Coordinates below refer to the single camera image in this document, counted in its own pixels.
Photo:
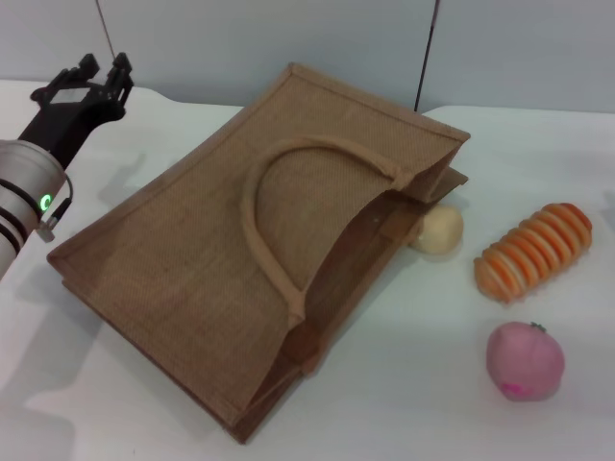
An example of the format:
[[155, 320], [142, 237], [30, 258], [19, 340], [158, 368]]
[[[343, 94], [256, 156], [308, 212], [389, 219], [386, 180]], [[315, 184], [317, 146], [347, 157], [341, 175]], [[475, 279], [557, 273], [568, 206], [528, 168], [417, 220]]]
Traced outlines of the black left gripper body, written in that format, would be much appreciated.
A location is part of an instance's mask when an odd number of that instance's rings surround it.
[[[64, 89], [83, 89], [79, 102], [54, 103]], [[89, 135], [99, 126], [118, 121], [126, 114], [129, 92], [113, 92], [102, 84], [81, 80], [75, 70], [62, 71], [49, 85], [35, 90], [31, 99], [39, 111], [19, 138], [37, 145], [67, 168]]]

